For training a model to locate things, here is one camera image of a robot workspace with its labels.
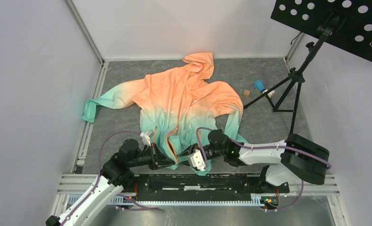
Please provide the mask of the orange and mint hooded jacket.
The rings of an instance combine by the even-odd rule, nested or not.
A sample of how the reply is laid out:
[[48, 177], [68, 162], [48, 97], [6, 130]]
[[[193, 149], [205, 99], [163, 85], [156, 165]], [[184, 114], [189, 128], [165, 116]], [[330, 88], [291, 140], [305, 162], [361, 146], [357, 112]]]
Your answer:
[[180, 165], [178, 155], [187, 147], [208, 143], [208, 131], [216, 129], [218, 116], [228, 116], [224, 133], [244, 142], [238, 133], [243, 115], [239, 95], [226, 82], [207, 82], [214, 72], [213, 54], [193, 53], [183, 60], [182, 67], [123, 82], [88, 100], [83, 120], [93, 123], [99, 106], [122, 109], [137, 104], [141, 131], [155, 132], [159, 150], [173, 161], [172, 170]]

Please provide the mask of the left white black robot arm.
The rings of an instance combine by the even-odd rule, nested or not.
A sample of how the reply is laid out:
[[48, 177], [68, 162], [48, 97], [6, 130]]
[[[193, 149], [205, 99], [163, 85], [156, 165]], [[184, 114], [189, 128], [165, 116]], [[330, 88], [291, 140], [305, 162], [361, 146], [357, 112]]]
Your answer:
[[50, 216], [46, 225], [90, 225], [110, 200], [134, 187], [134, 173], [130, 169], [145, 165], [151, 170], [158, 170], [174, 165], [174, 161], [161, 153], [154, 143], [145, 145], [141, 150], [138, 141], [125, 140], [119, 151], [103, 165], [86, 192], [60, 216]]

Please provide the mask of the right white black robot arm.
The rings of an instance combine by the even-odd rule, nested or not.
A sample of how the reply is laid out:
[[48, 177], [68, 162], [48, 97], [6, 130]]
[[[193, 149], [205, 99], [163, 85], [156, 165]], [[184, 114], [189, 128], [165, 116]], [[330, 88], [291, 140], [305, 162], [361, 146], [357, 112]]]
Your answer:
[[181, 164], [189, 165], [198, 172], [208, 170], [209, 160], [222, 156], [231, 166], [240, 167], [263, 164], [259, 188], [271, 192], [286, 182], [308, 182], [323, 185], [329, 163], [330, 152], [298, 135], [289, 134], [286, 140], [267, 144], [239, 143], [222, 130], [209, 130], [208, 145], [198, 140], [178, 154]]

